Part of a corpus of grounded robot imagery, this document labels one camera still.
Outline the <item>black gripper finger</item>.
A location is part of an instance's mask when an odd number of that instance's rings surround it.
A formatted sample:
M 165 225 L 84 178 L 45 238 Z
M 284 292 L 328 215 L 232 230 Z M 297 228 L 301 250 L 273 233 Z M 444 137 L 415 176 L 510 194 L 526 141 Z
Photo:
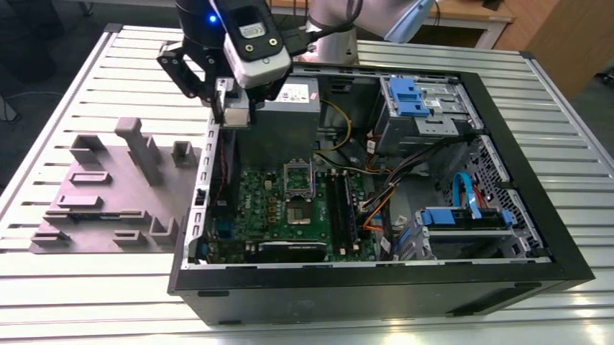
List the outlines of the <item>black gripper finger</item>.
M 277 98 L 283 85 L 284 78 L 279 78 L 264 85 L 248 89 L 251 124 L 257 123 L 257 109 L 264 107 L 265 101 L 273 101 Z
M 185 56 L 203 69 L 203 80 L 189 68 Z M 165 41 L 156 60 L 184 96 L 199 98 L 204 106 L 211 108 L 213 123 L 221 124 L 223 101 L 216 88 L 219 72 L 224 72 L 221 50 L 204 47 L 191 41 Z

